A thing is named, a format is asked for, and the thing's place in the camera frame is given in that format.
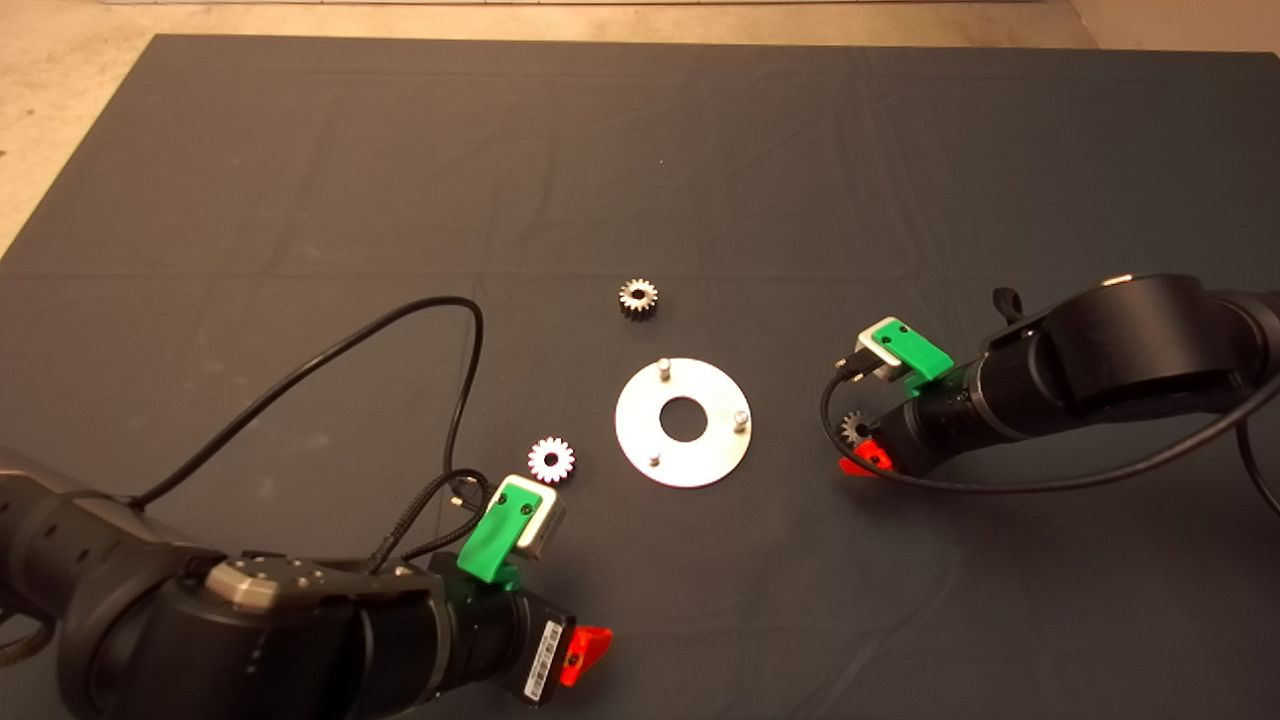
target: silver gear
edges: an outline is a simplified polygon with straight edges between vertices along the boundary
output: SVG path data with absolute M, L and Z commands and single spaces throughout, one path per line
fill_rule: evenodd
M 573 473 L 573 448 L 558 437 L 547 437 L 529 450 L 529 471 L 554 486 Z
M 870 436 L 864 436 L 858 433 L 858 425 L 865 425 L 870 421 L 870 416 L 863 411 L 850 413 L 845 415 L 845 419 L 840 423 L 840 437 L 844 438 L 845 443 L 849 445 L 850 450 L 858 450 L 858 446 L 870 439 Z
M 644 278 L 632 278 L 618 288 L 622 314 L 632 320 L 644 320 L 658 309 L 658 287 Z

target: washer plate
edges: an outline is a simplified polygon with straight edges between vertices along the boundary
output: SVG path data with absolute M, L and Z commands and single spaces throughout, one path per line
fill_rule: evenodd
M 669 369 L 667 379 L 659 365 Z M 707 429 L 698 439 L 681 442 L 662 429 L 662 409 L 677 397 L 692 400 L 707 413 Z M 745 420 L 741 429 L 740 420 Z M 677 488 L 709 486 L 732 471 L 751 445 L 754 423 L 733 378 L 691 357 L 663 359 L 641 368 L 618 395 L 613 415 L 627 460 L 650 479 Z

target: cable connector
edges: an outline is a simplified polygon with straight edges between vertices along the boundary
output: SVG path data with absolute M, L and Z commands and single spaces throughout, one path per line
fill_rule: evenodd
M 851 355 L 836 360 L 836 375 L 841 380 L 856 383 L 884 365 L 884 360 L 867 347 L 858 347 Z

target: metal plate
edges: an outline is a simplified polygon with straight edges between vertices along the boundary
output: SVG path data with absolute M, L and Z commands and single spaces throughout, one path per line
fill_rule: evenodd
M 664 363 L 669 363 L 666 378 Z M 707 429 L 698 439 L 682 442 L 662 429 L 662 409 L 677 397 L 692 400 L 707 414 Z M 650 479 L 677 488 L 709 486 L 737 468 L 751 445 L 754 424 L 746 396 L 733 378 L 691 357 L 662 359 L 641 368 L 618 395 L 613 415 L 627 460 Z

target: gear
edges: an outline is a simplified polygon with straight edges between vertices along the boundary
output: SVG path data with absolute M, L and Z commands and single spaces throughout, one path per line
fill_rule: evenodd
M 860 410 L 845 415 L 845 419 L 840 423 L 840 437 L 845 439 L 850 450 L 856 450 L 859 445 L 872 438 L 870 434 L 858 432 L 859 429 L 867 430 L 869 421 L 870 416 Z
M 644 320 L 658 310 L 658 288 L 643 278 L 627 281 L 618 288 L 622 314 L 632 320 Z
M 543 438 L 529 450 L 529 471 L 554 486 L 573 473 L 573 448 L 558 437 Z

